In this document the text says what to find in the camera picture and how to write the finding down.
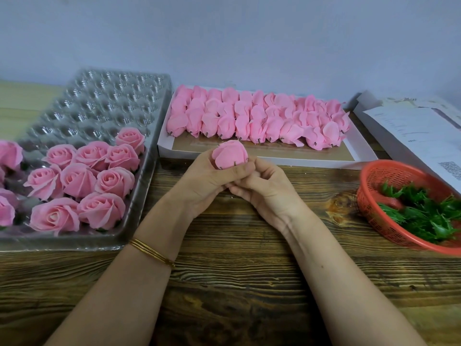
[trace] wooden table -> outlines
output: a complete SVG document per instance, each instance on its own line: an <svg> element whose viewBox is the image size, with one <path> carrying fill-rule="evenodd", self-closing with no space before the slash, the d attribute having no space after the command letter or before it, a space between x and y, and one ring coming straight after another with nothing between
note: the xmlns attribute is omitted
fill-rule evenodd
<svg viewBox="0 0 461 346"><path fill-rule="evenodd" d="M362 130L379 157L376 141ZM144 213L189 161L161 160ZM392 244L357 211L359 172L283 167L347 253L429 345L461 345L461 260ZM0 344L40 345L116 252L0 254ZM193 221L153 345L329 345L309 287L281 235L242 199L221 193Z"/></svg>

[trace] paper document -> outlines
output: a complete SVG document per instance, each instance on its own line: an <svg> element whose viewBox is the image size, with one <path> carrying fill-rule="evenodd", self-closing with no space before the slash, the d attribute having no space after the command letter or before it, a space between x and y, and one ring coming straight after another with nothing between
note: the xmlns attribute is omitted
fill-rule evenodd
<svg viewBox="0 0 461 346"><path fill-rule="evenodd" d="M461 193L461 131L457 121L438 109L402 105L379 106L364 113Z"/></svg>

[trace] gold bracelet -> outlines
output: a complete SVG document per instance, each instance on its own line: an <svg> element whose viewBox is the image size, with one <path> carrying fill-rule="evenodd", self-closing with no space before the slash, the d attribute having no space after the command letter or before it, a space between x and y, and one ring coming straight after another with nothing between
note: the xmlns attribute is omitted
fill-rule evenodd
<svg viewBox="0 0 461 346"><path fill-rule="evenodd" d="M129 243L131 245L133 245L136 249L139 249L140 251L142 251L143 253L145 253L145 254L147 254L149 256L152 256L152 257L156 258L157 260L167 264L172 269L176 268L176 265L174 264L173 261L168 260L166 257L160 255L157 251L152 249L150 246L147 246L146 244L144 244L141 240L132 238Z"/></svg>

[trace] red plastic basket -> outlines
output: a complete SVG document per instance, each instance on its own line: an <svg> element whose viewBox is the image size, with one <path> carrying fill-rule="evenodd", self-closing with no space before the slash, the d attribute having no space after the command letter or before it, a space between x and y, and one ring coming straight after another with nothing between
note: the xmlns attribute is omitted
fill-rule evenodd
<svg viewBox="0 0 461 346"><path fill-rule="evenodd" d="M392 160L372 161L365 165L360 173L357 203L360 211L375 230L391 242L402 246L461 256L461 235L459 232L454 240L446 240L440 245L432 244L412 235L386 215L377 202L393 206L395 201L392 203L389 201L392 198L386 198L378 191L385 181L397 189L413 182L416 187L428 189L429 197L437 202L441 202L452 194L451 189L445 183L414 167ZM455 224L455 228L461 228L459 222Z"/></svg>

